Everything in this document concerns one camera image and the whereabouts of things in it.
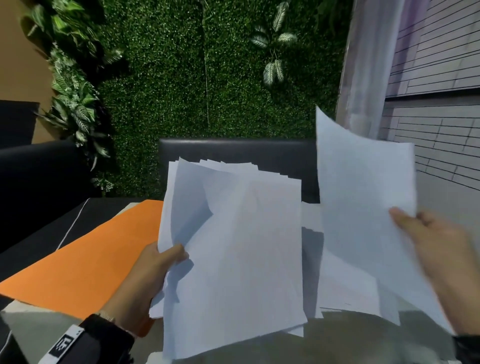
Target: orange paper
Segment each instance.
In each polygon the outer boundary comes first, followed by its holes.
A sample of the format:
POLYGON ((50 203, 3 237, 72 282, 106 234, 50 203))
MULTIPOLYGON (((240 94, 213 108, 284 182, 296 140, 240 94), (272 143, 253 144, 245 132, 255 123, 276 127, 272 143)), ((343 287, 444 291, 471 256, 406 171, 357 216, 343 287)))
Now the orange paper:
POLYGON ((85 319, 158 239, 163 201, 146 200, 0 283, 0 294, 85 319))

